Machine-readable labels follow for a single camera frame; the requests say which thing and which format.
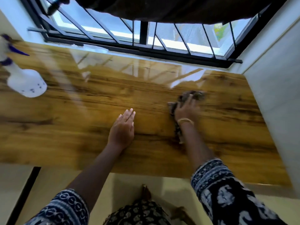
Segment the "wood grain surface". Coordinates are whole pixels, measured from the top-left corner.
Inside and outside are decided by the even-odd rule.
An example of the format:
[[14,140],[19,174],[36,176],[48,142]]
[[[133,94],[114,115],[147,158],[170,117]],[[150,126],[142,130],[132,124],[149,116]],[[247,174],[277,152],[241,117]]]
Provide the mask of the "wood grain surface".
[[203,90],[199,130],[233,173],[247,183],[290,186],[283,162],[243,75],[17,42],[30,54],[10,57],[34,69],[48,89],[26,98],[0,76],[0,162],[83,169],[107,143],[125,109],[136,111],[135,140],[113,172],[189,178],[185,149],[174,139],[167,102]]

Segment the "patterned sleeve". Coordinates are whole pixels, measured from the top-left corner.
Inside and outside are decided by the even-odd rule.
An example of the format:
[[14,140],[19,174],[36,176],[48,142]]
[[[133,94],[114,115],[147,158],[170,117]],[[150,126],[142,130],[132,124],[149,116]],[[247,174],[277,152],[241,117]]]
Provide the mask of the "patterned sleeve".
[[75,190],[59,192],[48,205],[25,225],[87,225],[89,211]]
[[257,200],[220,159],[199,167],[191,185],[214,225],[286,224]]

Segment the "window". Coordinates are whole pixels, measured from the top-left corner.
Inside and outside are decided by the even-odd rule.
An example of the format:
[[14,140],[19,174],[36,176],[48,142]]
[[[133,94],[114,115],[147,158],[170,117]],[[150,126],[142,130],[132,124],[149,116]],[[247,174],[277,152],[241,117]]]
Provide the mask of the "window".
[[271,4],[250,19],[225,25],[170,24],[121,19],[85,10],[75,0],[61,5],[51,17],[54,0],[21,0],[50,42],[100,45],[112,51],[228,68],[284,3]]

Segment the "gold bangle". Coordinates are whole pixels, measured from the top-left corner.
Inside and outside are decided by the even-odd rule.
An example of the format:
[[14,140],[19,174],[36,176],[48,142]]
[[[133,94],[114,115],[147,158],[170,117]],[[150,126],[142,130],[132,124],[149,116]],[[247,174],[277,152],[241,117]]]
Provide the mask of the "gold bangle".
[[178,123],[178,125],[181,123],[181,122],[185,122],[185,121],[188,121],[188,122],[190,122],[192,125],[194,125],[194,122],[192,121],[192,120],[190,120],[190,119],[188,119],[188,118],[181,118],[181,119],[179,119],[178,121],[177,121],[177,123]]

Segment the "spray bottle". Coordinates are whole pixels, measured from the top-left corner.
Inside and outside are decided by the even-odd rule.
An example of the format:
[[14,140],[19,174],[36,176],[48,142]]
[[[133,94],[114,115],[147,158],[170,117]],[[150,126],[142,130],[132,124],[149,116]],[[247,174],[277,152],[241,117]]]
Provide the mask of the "spray bottle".
[[0,64],[10,72],[7,85],[26,97],[32,98],[40,96],[47,90],[47,84],[37,71],[21,69],[13,60],[6,56],[7,52],[15,52],[29,56],[13,47],[10,41],[11,38],[8,35],[2,34],[0,36]]

